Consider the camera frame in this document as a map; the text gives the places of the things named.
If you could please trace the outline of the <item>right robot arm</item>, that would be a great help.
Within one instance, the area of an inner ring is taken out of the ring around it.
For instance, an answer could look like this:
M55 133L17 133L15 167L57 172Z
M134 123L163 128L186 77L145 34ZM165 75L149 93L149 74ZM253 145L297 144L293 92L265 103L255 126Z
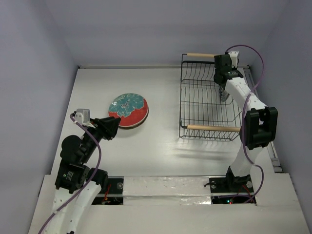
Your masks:
M268 107L249 88L237 69L237 63L237 51L214 57L214 82L235 100L242 111L241 146L224 179L225 187L233 193L249 181L256 158L275 139L278 118L277 109Z

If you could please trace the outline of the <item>grey reindeer plate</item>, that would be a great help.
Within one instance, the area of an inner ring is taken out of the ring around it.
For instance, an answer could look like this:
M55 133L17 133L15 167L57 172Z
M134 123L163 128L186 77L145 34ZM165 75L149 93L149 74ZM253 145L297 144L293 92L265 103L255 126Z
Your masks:
M125 121L128 119L128 118L124 118L122 117L121 118L121 122L119 124L119 128L120 129L125 129L125 130L130 130L130 129L134 129L134 128L137 128L139 127L140 125L142 125L146 119L147 119L148 115L146 115L144 118L142 118L140 121L137 121L137 122L134 122L133 124L127 124Z

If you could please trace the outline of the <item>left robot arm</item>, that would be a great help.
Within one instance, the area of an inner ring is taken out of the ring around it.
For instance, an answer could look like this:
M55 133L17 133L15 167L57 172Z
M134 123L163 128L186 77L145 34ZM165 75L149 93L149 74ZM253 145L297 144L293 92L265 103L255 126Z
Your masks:
M70 135L61 144L53 207L40 234L78 233L96 196L109 190L108 173L99 168L99 143L116 136L120 118L90 119L73 112L70 119L84 134Z

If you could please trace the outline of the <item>teal and red plate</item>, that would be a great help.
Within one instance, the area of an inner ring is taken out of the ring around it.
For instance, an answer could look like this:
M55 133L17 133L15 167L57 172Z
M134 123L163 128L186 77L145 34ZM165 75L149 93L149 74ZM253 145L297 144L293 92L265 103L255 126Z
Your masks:
M149 113L146 99L135 93L125 93L116 97L108 108L110 117L128 118L125 122L133 124Z

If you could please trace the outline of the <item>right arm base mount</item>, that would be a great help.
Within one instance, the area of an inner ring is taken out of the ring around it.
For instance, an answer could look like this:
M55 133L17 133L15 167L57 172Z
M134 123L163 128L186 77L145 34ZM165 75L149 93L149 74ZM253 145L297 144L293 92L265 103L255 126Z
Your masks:
M230 168L225 176L210 177L204 187L210 189L213 204L256 204L251 176L234 176Z

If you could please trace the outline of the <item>blue speckled plate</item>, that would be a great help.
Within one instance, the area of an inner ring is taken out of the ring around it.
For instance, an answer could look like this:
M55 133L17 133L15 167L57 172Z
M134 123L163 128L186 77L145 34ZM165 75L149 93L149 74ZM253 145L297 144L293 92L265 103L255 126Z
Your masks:
M219 95L221 102L225 102L229 97L229 93L221 85L219 85Z

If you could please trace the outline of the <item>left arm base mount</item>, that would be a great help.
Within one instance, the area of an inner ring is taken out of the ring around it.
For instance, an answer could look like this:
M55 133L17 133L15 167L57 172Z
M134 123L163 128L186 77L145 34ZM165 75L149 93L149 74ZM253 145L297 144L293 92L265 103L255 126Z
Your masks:
M96 196L93 205L123 205L124 177L108 177L105 190Z

